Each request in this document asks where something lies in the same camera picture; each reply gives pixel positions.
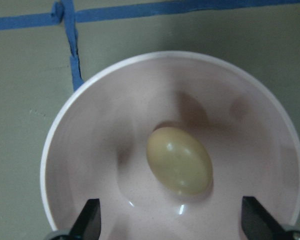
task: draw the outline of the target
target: gray tabletop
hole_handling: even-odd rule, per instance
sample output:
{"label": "gray tabletop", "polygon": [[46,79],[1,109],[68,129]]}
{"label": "gray tabletop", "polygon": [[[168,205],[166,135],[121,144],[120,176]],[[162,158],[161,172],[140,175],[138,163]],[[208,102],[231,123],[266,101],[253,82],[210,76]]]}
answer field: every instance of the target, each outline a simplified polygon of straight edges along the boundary
{"label": "gray tabletop", "polygon": [[[76,10],[155,1],[75,1]],[[0,1],[0,17],[49,12],[53,0]],[[84,80],[135,55],[183,50],[226,60],[282,103],[300,138],[300,3],[78,23]],[[0,31],[0,240],[43,239],[40,195],[49,128],[73,93],[64,25]],[[300,216],[297,221],[300,228]]]}

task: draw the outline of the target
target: vertical blue tape strip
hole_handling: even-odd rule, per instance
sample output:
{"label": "vertical blue tape strip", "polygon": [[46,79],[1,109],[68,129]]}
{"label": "vertical blue tape strip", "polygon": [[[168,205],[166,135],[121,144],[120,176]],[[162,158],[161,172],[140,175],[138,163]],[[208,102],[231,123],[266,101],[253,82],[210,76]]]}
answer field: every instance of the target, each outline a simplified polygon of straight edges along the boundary
{"label": "vertical blue tape strip", "polygon": [[77,11],[78,23],[182,14],[200,10],[225,10],[268,5],[296,4],[300,0],[175,0],[156,3],[102,7]]}
{"label": "vertical blue tape strip", "polygon": [[63,13],[63,5],[55,2],[49,13],[0,17],[0,30],[58,25],[62,20]]}
{"label": "vertical blue tape strip", "polygon": [[61,0],[64,6],[64,26],[71,50],[70,66],[73,90],[76,91],[84,81],[81,78],[80,60],[78,55],[78,31],[76,29],[76,15],[73,0]]}

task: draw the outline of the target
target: metal screw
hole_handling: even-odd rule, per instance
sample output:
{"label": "metal screw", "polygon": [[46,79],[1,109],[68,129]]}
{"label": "metal screw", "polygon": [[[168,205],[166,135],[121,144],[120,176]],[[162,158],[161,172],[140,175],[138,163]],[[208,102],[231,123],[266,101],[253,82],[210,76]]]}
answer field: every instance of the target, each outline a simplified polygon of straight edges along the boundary
{"label": "metal screw", "polygon": [[299,232],[294,232],[293,233],[293,239],[294,240],[300,240],[300,233]]}

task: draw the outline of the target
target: bowl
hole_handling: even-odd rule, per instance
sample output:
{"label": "bowl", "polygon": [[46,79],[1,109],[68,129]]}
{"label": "bowl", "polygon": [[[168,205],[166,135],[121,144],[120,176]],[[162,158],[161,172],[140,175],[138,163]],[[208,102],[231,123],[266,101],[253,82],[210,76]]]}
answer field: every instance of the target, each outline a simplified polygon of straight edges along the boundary
{"label": "bowl", "polygon": [[[207,192],[177,195],[152,174],[147,139],[160,127],[206,147]],[[244,240],[242,196],[296,223],[300,142],[278,100],[238,67],[193,52],[147,53],[99,72],[64,104],[45,141],[40,187],[53,230],[70,228],[87,199],[99,198],[102,240]]]}

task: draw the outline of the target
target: beige egg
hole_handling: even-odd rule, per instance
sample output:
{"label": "beige egg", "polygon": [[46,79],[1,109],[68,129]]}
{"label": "beige egg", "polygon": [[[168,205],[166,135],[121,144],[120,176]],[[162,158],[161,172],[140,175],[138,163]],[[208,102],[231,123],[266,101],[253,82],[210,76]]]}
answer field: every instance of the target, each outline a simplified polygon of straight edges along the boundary
{"label": "beige egg", "polygon": [[179,128],[155,130],[148,139],[146,157],[156,178],[178,194],[202,193],[212,182],[213,167],[205,147]]}

